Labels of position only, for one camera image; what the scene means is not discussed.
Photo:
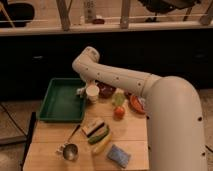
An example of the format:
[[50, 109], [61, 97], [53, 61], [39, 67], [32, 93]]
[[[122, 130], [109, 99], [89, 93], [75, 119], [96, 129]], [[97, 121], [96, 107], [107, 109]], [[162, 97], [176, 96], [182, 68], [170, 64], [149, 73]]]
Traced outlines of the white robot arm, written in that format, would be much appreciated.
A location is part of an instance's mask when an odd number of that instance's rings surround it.
[[98, 80], [145, 99], [149, 171], [208, 171], [202, 107], [193, 85], [177, 76], [102, 65], [99, 59], [88, 46], [72, 68], [86, 83]]

